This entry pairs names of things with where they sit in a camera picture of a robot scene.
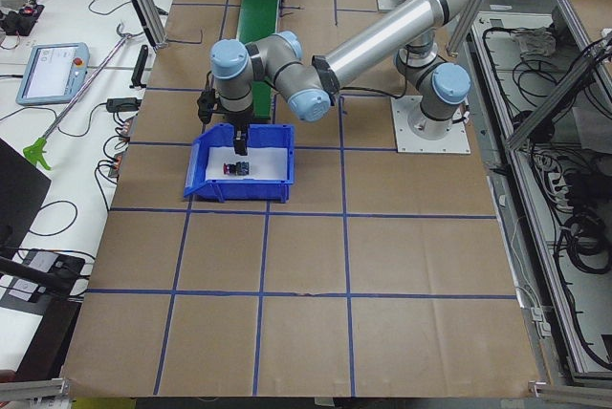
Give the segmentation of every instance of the green conveyor belt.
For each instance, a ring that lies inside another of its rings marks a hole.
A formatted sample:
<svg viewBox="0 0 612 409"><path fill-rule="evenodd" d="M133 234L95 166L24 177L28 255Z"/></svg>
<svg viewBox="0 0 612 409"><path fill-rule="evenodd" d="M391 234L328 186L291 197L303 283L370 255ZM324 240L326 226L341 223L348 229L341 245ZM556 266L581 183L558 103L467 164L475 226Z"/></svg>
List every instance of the green conveyor belt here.
<svg viewBox="0 0 612 409"><path fill-rule="evenodd" d="M242 0L238 20L238 39L243 43L256 41L276 32L278 0ZM270 119L272 90L263 82L252 87L255 117Z"/></svg>

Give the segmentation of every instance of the green clamp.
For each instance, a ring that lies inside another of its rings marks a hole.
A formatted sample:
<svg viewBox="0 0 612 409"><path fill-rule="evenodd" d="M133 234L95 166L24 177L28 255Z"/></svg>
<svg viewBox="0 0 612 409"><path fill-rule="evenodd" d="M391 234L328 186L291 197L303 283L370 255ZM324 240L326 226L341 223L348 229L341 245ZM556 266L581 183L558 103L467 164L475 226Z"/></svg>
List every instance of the green clamp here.
<svg viewBox="0 0 612 409"><path fill-rule="evenodd" d="M51 170L51 167L43 157L43 154L47 152L43 151L45 144L47 144L47 139L40 138L36 140L32 146L23 148L23 155L32 165L37 165L40 162L40 165L42 165L45 170Z"/></svg>

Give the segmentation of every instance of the blue joint cap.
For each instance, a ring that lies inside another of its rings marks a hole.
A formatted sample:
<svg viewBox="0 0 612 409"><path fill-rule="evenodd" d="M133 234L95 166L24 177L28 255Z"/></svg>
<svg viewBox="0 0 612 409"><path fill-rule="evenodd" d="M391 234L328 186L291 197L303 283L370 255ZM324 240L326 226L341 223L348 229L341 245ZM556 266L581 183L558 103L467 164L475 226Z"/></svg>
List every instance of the blue joint cap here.
<svg viewBox="0 0 612 409"><path fill-rule="evenodd" d="M315 122L321 119L329 111L331 105L332 102L327 93L320 89L300 91L289 98L291 111L300 120L306 120L307 122Z"/></svg>
<svg viewBox="0 0 612 409"><path fill-rule="evenodd" d="M286 31L286 32L275 33L274 35L280 36L281 38L283 38L285 41L289 43L289 45L291 46L291 49L294 50L297 60L302 59L302 56L303 56L302 45L299 43L299 39L297 39L297 35L295 33Z"/></svg>
<svg viewBox="0 0 612 409"><path fill-rule="evenodd" d="M249 63L247 47L237 39L222 39L210 50L212 74L218 79L240 75Z"/></svg>
<svg viewBox="0 0 612 409"><path fill-rule="evenodd" d="M443 63L436 68L431 83L436 95L449 105L465 100L471 87L468 72L454 63Z"/></svg>

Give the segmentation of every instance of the blue plastic bin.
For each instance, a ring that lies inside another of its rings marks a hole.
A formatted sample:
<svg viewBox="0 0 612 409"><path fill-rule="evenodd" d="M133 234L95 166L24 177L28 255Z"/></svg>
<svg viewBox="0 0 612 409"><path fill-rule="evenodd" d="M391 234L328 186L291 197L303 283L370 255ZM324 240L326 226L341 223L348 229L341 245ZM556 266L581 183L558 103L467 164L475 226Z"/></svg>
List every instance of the blue plastic bin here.
<svg viewBox="0 0 612 409"><path fill-rule="evenodd" d="M212 147L233 146L233 126L217 124L198 137L191 146L184 196L197 194L219 202L227 200L289 199L294 183L294 127L253 124L249 127L248 148L287 148L287 180L208 180L208 152Z"/></svg>

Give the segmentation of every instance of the robotic arm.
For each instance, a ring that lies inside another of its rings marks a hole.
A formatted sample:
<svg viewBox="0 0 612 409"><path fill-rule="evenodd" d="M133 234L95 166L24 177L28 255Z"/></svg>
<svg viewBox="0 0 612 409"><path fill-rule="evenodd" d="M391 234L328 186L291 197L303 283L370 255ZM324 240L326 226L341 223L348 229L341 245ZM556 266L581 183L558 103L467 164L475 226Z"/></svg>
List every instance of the robotic arm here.
<svg viewBox="0 0 612 409"><path fill-rule="evenodd" d="M433 29L447 24L467 2L405 0L327 55L315 55L308 66L301 63L301 46L291 32L247 45L219 41L210 52L211 68L220 104L235 128L236 153L247 154L254 81L267 80L300 119L312 122L327 113L343 86L394 53L398 71L424 94L415 130L426 139L441 138L470 79L461 67L438 57Z"/></svg>

